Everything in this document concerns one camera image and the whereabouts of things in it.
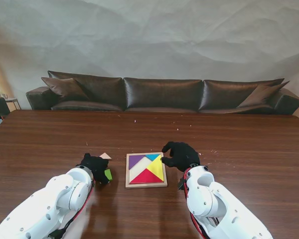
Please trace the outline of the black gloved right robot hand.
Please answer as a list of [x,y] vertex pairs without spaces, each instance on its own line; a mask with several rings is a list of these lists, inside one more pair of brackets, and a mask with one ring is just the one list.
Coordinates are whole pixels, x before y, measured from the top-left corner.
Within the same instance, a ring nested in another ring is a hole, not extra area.
[[162,163],[168,167],[176,167],[181,172],[200,165],[198,153],[187,143],[170,141],[161,151],[162,153],[169,151],[169,157],[161,158]]

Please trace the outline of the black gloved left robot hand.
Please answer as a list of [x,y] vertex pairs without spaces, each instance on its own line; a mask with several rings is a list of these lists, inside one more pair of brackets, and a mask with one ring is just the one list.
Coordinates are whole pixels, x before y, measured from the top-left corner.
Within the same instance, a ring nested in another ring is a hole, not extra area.
[[87,167],[92,171],[95,181],[101,184],[108,184],[110,180],[105,175],[105,170],[108,168],[109,161],[101,157],[91,156],[85,153],[80,165]]

